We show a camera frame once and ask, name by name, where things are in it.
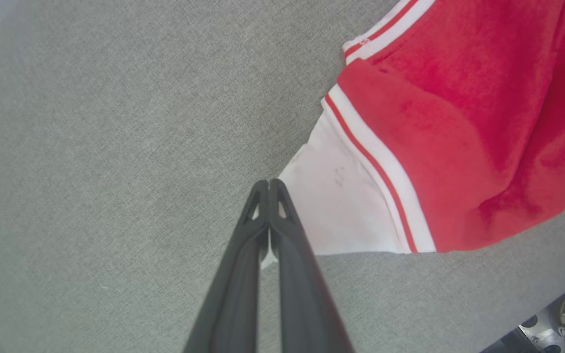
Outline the red and white garment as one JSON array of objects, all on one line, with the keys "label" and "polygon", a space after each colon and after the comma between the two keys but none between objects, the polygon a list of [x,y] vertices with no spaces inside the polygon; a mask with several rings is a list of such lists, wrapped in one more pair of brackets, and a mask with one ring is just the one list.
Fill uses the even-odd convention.
[{"label": "red and white garment", "polygon": [[317,255],[470,251],[565,209],[565,0],[399,0],[280,174]]}]

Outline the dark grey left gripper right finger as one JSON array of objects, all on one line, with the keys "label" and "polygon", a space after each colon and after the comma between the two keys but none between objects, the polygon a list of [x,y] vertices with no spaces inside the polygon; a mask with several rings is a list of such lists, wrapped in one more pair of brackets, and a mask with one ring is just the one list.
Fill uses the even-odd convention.
[{"label": "dark grey left gripper right finger", "polygon": [[280,179],[270,181],[269,207],[271,248],[280,267],[281,352],[355,353]]}]

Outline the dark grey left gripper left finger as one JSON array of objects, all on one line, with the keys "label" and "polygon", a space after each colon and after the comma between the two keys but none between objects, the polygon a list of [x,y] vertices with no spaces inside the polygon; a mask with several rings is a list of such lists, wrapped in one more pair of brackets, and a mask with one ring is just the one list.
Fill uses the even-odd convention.
[{"label": "dark grey left gripper left finger", "polygon": [[182,353],[256,353],[268,182],[257,181],[238,217]]}]

